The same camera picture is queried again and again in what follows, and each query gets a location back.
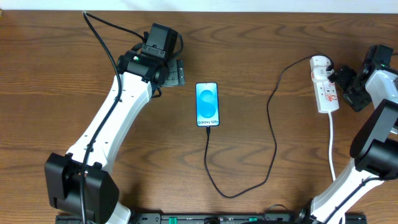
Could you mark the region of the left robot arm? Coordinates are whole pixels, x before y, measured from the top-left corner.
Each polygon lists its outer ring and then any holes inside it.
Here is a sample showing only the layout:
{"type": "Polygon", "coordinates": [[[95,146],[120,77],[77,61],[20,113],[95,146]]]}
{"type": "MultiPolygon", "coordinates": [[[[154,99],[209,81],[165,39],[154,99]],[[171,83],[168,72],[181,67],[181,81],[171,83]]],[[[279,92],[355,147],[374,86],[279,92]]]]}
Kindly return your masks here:
{"type": "Polygon", "coordinates": [[[64,155],[52,153],[45,165],[50,206],[77,215],[82,223],[128,223],[130,209],[119,202],[111,177],[114,162],[140,110],[161,96],[161,88],[184,85],[183,61],[175,30],[153,24],[145,40],[116,61],[116,76],[101,108],[64,155]]]}

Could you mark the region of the blue-screen Galaxy smartphone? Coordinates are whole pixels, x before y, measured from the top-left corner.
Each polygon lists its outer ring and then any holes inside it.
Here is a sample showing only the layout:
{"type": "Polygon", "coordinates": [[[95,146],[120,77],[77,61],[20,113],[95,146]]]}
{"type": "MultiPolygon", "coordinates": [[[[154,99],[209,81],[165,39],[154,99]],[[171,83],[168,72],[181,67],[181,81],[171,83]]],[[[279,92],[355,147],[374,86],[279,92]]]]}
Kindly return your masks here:
{"type": "Polygon", "coordinates": [[[197,83],[195,85],[195,97],[197,126],[219,126],[218,84],[216,82],[197,83]]]}

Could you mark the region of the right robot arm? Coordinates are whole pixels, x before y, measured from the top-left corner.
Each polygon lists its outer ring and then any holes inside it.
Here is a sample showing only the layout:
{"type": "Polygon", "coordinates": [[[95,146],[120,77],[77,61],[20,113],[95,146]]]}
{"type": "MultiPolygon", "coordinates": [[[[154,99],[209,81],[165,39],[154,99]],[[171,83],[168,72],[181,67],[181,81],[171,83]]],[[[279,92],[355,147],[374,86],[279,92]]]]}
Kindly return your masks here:
{"type": "Polygon", "coordinates": [[[350,147],[350,162],[320,195],[309,201],[296,223],[339,223],[345,213],[367,192],[385,181],[397,179],[397,70],[391,68],[393,49],[368,48],[358,72],[344,65],[333,70],[326,56],[310,60],[317,101],[333,101],[340,88],[355,111],[373,104],[374,112],[359,130],[350,147]]]}

